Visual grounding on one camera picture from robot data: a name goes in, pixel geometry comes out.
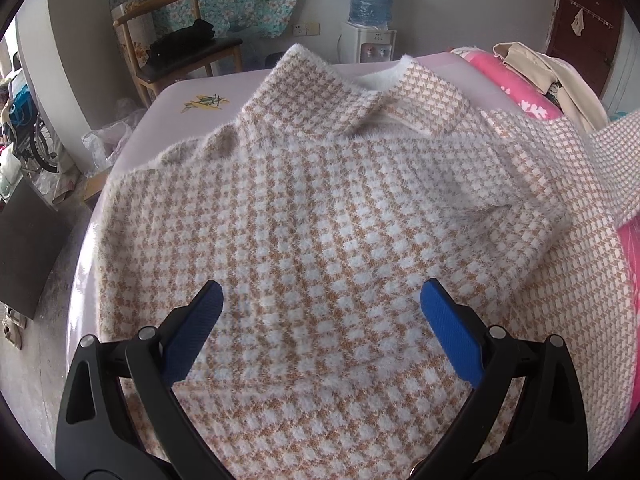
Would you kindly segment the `brown white houndstooth coat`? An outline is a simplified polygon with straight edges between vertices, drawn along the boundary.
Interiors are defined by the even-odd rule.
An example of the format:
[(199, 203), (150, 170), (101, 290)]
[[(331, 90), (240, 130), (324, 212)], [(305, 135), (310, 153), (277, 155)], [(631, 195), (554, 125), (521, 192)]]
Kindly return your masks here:
[(100, 337), (224, 290), (176, 393), (235, 477), (401, 479), (427, 456), (470, 391), (420, 311), (431, 278), (515, 337), (566, 340), (590, 460), (628, 420), (637, 114), (584, 133), (479, 110), (413, 58), (350, 79), (295, 46), (232, 122), (102, 200)]

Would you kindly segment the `pair of slippers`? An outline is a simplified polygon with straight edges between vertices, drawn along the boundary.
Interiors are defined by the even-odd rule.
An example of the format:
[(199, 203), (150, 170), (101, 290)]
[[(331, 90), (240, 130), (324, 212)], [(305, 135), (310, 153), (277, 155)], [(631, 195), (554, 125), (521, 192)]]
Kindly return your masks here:
[(24, 314), (6, 307), (6, 314), (2, 318), (2, 332), (4, 338), (17, 350), (22, 348), (22, 331), (26, 328), (27, 318)]

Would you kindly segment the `dark grey cabinet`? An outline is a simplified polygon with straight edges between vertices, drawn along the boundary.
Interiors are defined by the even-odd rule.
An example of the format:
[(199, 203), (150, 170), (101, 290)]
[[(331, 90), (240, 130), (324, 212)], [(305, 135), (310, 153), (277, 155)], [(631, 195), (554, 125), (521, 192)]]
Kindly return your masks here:
[(70, 235), (65, 219), (22, 179), (1, 211), (1, 302), (35, 317), (58, 254)]

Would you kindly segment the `small wooden stool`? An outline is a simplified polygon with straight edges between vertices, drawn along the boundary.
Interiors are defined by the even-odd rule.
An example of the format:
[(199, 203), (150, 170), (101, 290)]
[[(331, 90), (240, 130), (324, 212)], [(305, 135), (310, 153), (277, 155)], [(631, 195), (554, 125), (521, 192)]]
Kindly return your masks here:
[(89, 209), (96, 208), (111, 171), (111, 168), (105, 169), (86, 181), (85, 188), (82, 191), (82, 201)]

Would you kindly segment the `clear plastic bag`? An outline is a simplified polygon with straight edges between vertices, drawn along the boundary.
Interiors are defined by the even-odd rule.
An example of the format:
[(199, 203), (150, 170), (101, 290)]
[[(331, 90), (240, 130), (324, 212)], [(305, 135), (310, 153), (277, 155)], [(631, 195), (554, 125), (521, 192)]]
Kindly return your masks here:
[(93, 177), (114, 166), (145, 113), (146, 109), (138, 107), (132, 99), (120, 99), (116, 103), (116, 120), (91, 130), (82, 137), (82, 144), (91, 155), (87, 177)]

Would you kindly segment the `beige garment pile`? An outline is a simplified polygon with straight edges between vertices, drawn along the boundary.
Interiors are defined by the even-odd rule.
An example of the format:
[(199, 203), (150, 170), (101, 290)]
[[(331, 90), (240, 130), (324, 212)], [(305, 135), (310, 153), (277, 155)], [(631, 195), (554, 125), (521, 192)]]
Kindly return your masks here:
[(506, 66), (531, 82), (544, 96), (553, 96), (563, 115), (583, 132), (599, 131), (610, 123), (598, 96), (567, 62), (518, 41), (496, 44), (492, 50)]

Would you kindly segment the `pink bed sheet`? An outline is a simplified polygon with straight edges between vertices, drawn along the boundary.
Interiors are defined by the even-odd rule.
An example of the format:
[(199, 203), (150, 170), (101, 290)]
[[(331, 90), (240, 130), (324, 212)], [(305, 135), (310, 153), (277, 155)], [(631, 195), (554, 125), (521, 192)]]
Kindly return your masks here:
[[(418, 62), (457, 86), (482, 110), (518, 110), (500, 87), (460, 56), (436, 53), (420, 56)], [(116, 160), (110, 177), (146, 164), (172, 144), (207, 136), (217, 127), (231, 122), (268, 74), (268, 70), (253, 70), (172, 84), (146, 111)], [(76, 266), (67, 317), (67, 362), (73, 361), (80, 338), (98, 331), (93, 257), (101, 214), (102, 204), (97, 203)]]

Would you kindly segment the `pink floral blanket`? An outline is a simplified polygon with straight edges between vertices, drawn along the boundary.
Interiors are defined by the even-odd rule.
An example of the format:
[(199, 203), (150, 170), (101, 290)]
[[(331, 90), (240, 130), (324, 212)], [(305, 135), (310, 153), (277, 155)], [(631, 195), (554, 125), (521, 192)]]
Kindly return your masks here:
[[(552, 120), (563, 116), (559, 107), (524, 77), (507, 68), (492, 53), (477, 48), (457, 48), (452, 53), (461, 56), (479, 70), (529, 117)], [(629, 266), (634, 307), (639, 310), (639, 216), (624, 224), (617, 233)]]

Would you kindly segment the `black cloth on chair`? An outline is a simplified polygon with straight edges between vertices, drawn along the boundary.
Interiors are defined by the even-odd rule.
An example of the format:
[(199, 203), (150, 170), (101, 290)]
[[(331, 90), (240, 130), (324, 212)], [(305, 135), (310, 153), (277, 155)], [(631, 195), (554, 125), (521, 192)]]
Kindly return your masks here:
[(149, 48), (149, 61), (175, 61), (208, 47), (215, 39), (212, 24), (197, 18), (190, 26), (170, 32), (154, 41)]

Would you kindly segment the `wooden chair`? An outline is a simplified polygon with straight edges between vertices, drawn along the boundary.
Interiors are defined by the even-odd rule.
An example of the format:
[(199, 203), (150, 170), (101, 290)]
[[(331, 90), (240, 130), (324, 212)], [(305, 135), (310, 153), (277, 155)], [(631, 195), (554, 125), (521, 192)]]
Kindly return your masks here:
[(207, 77), (213, 76), (213, 64), (223, 58), (233, 58), (235, 71), (243, 71), (243, 40), (217, 37), (214, 26), (202, 19), (198, 0), (190, 0), (193, 23), (153, 42), (148, 50), (148, 60), (143, 66), (140, 65), (129, 23), (179, 1), (142, 0), (113, 21), (114, 29), (120, 29), (124, 34), (132, 81), (146, 108), (163, 90), (183, 80), (194, 70), (204, 68)]

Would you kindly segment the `dark red wooden door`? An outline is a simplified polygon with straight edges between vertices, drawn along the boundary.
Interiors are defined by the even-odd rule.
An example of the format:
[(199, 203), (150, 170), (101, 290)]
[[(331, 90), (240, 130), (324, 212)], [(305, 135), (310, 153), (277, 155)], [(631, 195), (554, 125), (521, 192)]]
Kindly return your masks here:
[(547, 54), (578, 71), (597, 96), (612, 72), (623, 25), (620, 0), (558, 0)]

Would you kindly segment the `white water dispenser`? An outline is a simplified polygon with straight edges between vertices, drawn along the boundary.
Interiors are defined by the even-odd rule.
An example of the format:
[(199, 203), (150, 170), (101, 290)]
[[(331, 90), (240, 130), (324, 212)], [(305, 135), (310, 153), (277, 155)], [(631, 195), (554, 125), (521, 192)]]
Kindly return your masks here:
[(363, 27), (343, 22), (337, 40), (340, 64), (390, 62), (394, 57), (396, 30)]

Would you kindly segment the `wall power socket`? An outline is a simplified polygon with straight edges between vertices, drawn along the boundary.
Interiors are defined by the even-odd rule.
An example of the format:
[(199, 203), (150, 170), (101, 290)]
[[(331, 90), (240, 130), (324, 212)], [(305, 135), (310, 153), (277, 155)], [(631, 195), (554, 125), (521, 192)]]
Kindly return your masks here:
[(296, 23), (292, 26), (294, 37), (319, 36), (320, 24), (318, 22)]

